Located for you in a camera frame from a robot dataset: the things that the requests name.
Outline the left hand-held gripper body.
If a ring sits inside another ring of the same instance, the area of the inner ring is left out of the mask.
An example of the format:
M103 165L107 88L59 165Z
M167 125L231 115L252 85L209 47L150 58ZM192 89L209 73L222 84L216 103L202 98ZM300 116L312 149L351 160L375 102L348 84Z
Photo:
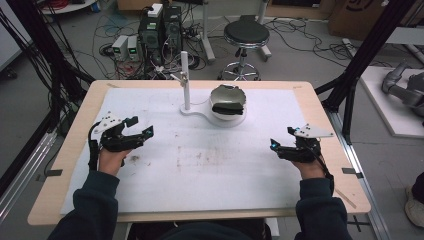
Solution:
M100 143L102 147L110 152L136 149L145 142L142 139L142 133L130 136L124 135L122 131L130 127L126 127L123 120L123 118L108 111L94 126L94 133L101 135Z

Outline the white peg stand with base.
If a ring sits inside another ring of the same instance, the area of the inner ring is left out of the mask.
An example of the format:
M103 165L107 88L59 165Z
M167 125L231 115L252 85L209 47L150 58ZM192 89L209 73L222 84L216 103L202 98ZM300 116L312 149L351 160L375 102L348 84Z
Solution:
M241 124L246 116L247 116L247 100L246 100L246 112L235 120L225 121L218 119L212 114L211 106L209 102L209 97L211 92L209 93L207 99L201 103L192 103L190 96L190 79L189 79L189 60L188 53L186 51L182 51L180 53L181 60L181 71L180 77L176 77L175 75L171 75L172 78L177 80L181 87L183 88L183 98L184 103L180 106L180 113L184 116L201 116L205 118L211 124L222 127L222 128L231 128Z

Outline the white eggshell-shaped bowl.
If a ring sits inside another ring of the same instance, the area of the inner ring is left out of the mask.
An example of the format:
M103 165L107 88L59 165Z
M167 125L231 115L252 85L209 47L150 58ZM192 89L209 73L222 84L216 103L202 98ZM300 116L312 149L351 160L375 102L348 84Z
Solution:
M212 114L225 121L240 118L246 112L246 100L241 88L228 84L213 89L209 97Z

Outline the person's right hand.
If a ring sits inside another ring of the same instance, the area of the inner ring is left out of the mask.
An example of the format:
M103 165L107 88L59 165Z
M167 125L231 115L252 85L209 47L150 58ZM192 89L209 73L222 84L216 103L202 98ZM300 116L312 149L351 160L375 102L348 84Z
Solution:
M323 167L317 160L310 163L293 162L293 165L299 170L303 180L325 177Z

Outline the white table mat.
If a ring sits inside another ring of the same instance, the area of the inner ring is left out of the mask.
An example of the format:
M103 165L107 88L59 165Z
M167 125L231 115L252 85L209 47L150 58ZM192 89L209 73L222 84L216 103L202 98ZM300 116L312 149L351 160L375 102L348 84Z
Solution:
M116 198L122 213L292 208L300 175L270 148L272 140L294 143L287 130L305 120L291 90L249 89L245 119L237 126L214 125L180 112L179 88L114 88L101 116L139 119L133 135L154 135L133 150L118 173Z

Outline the grey power supply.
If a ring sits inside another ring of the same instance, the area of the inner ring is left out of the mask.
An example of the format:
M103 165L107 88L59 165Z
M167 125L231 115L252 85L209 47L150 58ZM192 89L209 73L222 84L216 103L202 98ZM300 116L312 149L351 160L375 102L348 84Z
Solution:
M128 56L131 61L140 60L138 39L136 35L128 37L127 49L128 49Z
M117 61L124 61L128 56L128 37L119 36L112 44L112 50Z

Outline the black computer tower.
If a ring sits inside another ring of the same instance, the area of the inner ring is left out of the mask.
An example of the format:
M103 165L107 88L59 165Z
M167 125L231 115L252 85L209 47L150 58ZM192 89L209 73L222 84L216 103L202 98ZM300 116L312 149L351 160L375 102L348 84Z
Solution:
M153 62L155 65L162 65L162 44L164 43L162 16L143 16L138 33L145 61Z
M180 6L168 6L163 15L168 48L176 52L182 50L181 15Z

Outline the white floor platform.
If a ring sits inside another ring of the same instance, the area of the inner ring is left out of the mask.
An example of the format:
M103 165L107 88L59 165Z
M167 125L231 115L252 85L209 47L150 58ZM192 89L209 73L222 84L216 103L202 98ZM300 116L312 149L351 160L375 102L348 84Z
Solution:
M361 83L393 136L424 139L424 118L381 90L383 79L390 71L389 67L369 66L361 76Z

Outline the black round stool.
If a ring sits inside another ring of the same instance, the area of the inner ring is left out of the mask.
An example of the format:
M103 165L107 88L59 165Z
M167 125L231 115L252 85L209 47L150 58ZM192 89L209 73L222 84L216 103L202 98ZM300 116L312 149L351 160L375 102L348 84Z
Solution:
M269 30L252 15L243 15L237 21L227 24L224 28L224 39L237 47L235 56L238 60L224 67L218 75L218 80L258 81L259 71L246 62L247 50L264 47L269 37Z

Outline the small white box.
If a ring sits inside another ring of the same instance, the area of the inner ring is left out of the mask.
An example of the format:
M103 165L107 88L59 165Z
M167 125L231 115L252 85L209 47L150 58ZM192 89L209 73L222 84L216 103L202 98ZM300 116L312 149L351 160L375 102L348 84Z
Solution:
M148 10L147 15L149 17L158 18L162 13L163 5L160 3L154 3Z

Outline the person's torso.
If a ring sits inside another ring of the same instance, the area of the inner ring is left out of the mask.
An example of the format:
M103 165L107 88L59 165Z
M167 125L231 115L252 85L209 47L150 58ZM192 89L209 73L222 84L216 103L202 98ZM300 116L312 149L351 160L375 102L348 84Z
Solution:
M127 240L272 240L263 220L135 223Z

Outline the white shoe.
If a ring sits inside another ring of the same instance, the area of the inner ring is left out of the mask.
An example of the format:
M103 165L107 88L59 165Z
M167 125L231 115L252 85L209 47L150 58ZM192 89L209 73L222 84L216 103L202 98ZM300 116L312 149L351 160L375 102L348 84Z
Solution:
M414 197L411 186L405 189L405 193L407 201L404 206L404 211L407 218L413 225L424 228L424 204Z

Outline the large cardboard box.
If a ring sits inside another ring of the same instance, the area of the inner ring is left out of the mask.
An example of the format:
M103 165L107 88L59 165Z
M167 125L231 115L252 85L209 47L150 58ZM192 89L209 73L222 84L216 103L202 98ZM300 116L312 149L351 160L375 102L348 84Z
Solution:
M328 21L330 35L363 41L390 0L336 0Z

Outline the metal frame rail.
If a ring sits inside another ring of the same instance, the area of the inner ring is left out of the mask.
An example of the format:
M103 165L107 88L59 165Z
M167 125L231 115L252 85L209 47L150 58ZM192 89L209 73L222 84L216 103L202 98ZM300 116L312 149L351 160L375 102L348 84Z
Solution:
M57 133L45 133L37 142L29 155L24 158L24 164L12 179L5 193L0 197L0 224L7 218L16 201L29 184L31 178L46 158L57 139Z
M335 130L335 133L341 143L343 150L345 151L347 158L354 169L354 175L359 180L365 196L370 204L370 211L367 213L368 219L372 226L373 232L377 240L391 240L388 232L387 225L384 218L379 212L377 202L372 193L371 187L367 181L366 175L363 171L359 158L354 150L354 147L348 143L346 138L342 135L342 119L338 113L327 113L327 116Z

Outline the black frame post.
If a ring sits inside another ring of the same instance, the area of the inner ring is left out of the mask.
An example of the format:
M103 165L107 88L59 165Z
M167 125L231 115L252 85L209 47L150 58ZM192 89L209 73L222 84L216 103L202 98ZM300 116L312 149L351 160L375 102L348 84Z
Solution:
M415 1L389 0L385 10L342 74L315 89L317 95L331 90L329 96L322 101L322 106L330 113L337 113L340 104L345 102L341 134L349 145L352 144L351 124L357 83Z
M51 132L60 122L61 111L69 107L71 103L83 100L87 91L82 87L82 82L90 85L95 81L91 75L82 71L67 38L63 37L75 64L72 65L65 58L51 34L53 28L48 27L45 16L38 8L36 0L6 0L6 3L32 42L29 43L26 40L1 8L0 23L25 54L41 83L47 88L49 112L0 177L0 198L10 188L12 181L27 162L27 157L35 149L42 135Z

